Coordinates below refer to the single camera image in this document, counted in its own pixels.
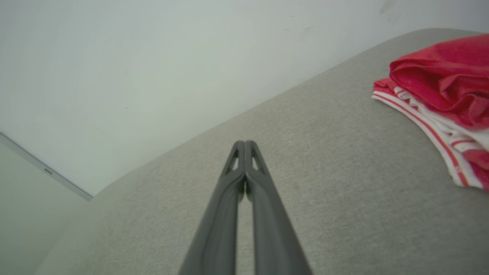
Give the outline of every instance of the gray sofa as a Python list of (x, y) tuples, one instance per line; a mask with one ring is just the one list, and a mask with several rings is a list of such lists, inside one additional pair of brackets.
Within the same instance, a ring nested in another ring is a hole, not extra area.
[[(401, 55), (477, 33), (402, 35), (234, 117), (120, 178), (38, 275), (176, 274), (231, 146), (258, 143), (314, 274), (489, 274), (489, 197), (456, 187), (436, 148), (370, 98)], [(251, 203), (237, 273), (253, 274)]]

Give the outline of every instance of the folded clothes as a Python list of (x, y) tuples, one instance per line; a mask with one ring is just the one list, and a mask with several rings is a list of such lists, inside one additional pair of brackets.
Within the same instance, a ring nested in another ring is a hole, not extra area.
[(475, 139), (448, 127), (444, 123), (446, 121), (434, 119), (430, 115), (435, 113), (427, 113), (426, 106), (418, 102), (410, 92), (400, 87), (391, 90), (386, 85), (386, 80), (375, 83), (372, 98), (405, 114), (426, 133), (440, 151), (456, 185), (489, 191), (489, 170), (483, 167), (489, 165), (489, 153)]
[(426, 108), (468, 129), (489, 128), (489, 34), (435, 44), (390, 65)]

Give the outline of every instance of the red towel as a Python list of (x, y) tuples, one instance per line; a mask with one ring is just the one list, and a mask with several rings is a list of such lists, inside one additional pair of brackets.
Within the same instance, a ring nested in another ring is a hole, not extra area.
[(466, 128), (489, 128), (489, 34), (402, 56), (390, 76), (430, 110)]

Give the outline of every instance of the white wall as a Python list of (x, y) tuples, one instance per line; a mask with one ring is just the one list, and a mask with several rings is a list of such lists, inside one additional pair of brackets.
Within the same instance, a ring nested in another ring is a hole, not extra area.
[(0, 143), (0, 274), (34, 274), (88, 203)]
[(92, 195), (387, 39), (489, 31), (487, 0), (0, 1), (0, 131)]

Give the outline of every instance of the gray fabric surface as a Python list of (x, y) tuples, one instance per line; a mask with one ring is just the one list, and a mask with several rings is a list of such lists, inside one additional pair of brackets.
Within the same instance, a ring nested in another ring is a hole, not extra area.
[[(38, 275), (176, 274), (229, 150), (255, 140), (315, 274), (488, 274), (489, 198), (456, 187), (428, 138), (370, 98), (397, 57), (477, 33), (382, 43), (205, 132), (98, 194)], [(251, 203), (238, 274), (253, 274)]]

